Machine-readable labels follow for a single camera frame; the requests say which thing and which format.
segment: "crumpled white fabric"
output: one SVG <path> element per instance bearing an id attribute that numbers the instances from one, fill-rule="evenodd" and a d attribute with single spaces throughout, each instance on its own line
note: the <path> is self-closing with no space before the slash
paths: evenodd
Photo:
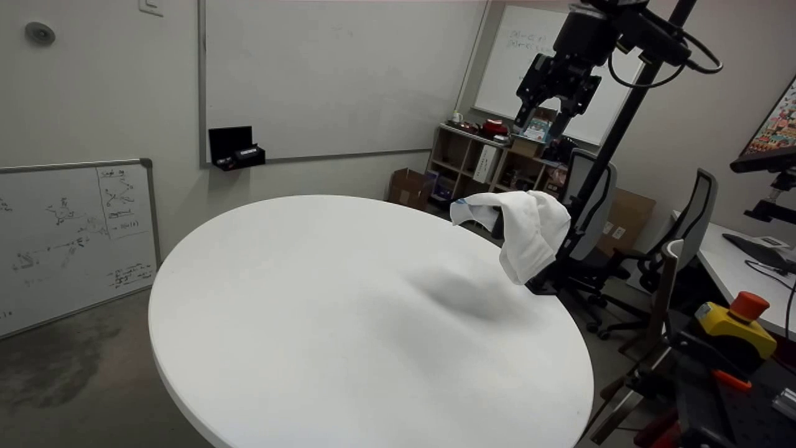
<path id="1" fill-rule="evenodd" d="M 554 260 L 569 232 L 569 210 L 544 191 L 473 193 L 450 204 L 450 222 L 496 228 L 502 210 L 502 271 L 524 284 Z"/>

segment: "gray floor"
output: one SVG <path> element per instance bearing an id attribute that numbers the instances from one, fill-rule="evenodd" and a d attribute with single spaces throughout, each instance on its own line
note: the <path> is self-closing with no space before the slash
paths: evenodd
<path id="1" fill-rule="evenodd" d="M 134 294 L 0 337 L 0 446 L 207 446 L 159 383 L 144 306 L 148 294 Z M 618 352 L 620 341 L 584 337 L 600 391 L 629 359 Z M 604 446 L 631 446 L 631 433 L 618 431 Z"/>

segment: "wire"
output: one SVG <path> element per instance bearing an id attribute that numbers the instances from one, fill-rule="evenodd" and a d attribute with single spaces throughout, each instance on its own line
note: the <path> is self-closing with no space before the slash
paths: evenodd
<path id="1" fill-rule="evenodd" d="M 791 306 L 793 306 L 793 296 L 796 296 L 796 281 L 788 296 L 788 306 L 786 306 L 786 342 L 791 342 Z"/>
<path id="2" fill-rule="evenodd" d="M 654 87 L 662 87 L 662 85 L 670 85 L 675 81 L 679 75 L 681 75 L 684 64 L 679 64 L 667 79 L 660 79 L 660 81 L 653 81 L 653 85 L 631 85 L 628 79 L 621 79 L 614 69 L 614 54 L 608 57 L 608 72 L 614 76 L 614 81 L 629 87 L 629 88 L 654 88 Z"/>
<path id="3" fill-rule="evenodd" d="M 720 61 L 720 57 L 705 44 L 699 42 L 694 35 L 689 35 L 687 29 L 679 29 L 681 37 L 687 37 L 694 47 L 699 47 L 702 54 L 707 54 L 716 66 L 702 66 L 697 64 L 694 60 L 689 60 L 687 64 L 697 72 L 705 72 L 705 75 L 716 75 L 723 69 L 723 64 Z"/>
<path id="4" fill-rule="evenodd" d="M 791 307 L 793 307 L 793 296 L 796 296 L 796 281 L 791 285 L 791 296 L 788 296 L 788 306 L 786 306 L 786 342 L 791 342 Z M 791 376 L 796 376 L 793 366 L 788 366 L 786 361 L 777 359 L 777 362 L 781 367 L 786 367 Z"/>
<path id="5" fill-rule="evenodd" d="M 783 289 L 791 289 L 791 284 L 786 284 L 786 281 L 778 278 L 777 274 L 761 268 L 761 265 L 769 265 L 769 263 L 761 263 L 761 260 L 757 260 L 757 259 L 745 259 L 745 263 L 746 263 L 751 271 L 773 278 L 773 281 L 781 284 Z"/>

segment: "red object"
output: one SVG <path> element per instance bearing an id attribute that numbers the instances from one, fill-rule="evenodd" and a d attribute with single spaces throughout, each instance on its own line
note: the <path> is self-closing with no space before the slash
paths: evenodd
<path id="1" fill-rule="evenodd" d="M 769 300 L 751 294 L 738 290 L 737 300 L 731 300 L 728 312 L 738 320 L 757 320 L 769 307 Z"/>
<path id="2" fill-rule="evenodd" d="M 654 418 L 650 426 L 644 426 L 631 443 L 646 446 L 646 448 L 679 448 L 679 412 L 670 410 L 660 418 Z"/>
<path id="3" fill-rule="evenodd" d="M 738 376 L 731 376 L 722 367 L 713 371 L 713 377 L 738 393 L 750 393 L 751 391 L 751 383 L 750 380 L 742 380 Z"/>
<path id="4" fill-rule="evenodd" d="M 501 121 L 501 118 L 487 118 L 483 126 L 481 126 L 483 135 L 487 137 L 496 137 L 496 135 L 506 135 L 507 126 Z"/>

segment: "cardboard box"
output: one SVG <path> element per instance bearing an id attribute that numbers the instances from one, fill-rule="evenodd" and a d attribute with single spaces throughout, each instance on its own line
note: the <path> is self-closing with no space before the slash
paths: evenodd
<path id="1" fill-rule="evenodd" d="M 631 250 L 639 242 L 639 237 L 646 228 L 646 222 L 654 210 L 654 198 L 618 188 L 611 210 L 603 225 L 603 238 L 598 242 L 598 249 L 604 254 Z"/>
<path id="2" fill-rule="evenodd" d="M 533 138 L 516 138 L 512 152 L 524 154 L 524 156 L 539 156 L 543 144 Z"/>
<path id="3" fill-rule="evenodd" d="M 399 168 L 390 178 L 388 202 L 422 208 L 429 202 L 429 178 L 412 168 Z"/>

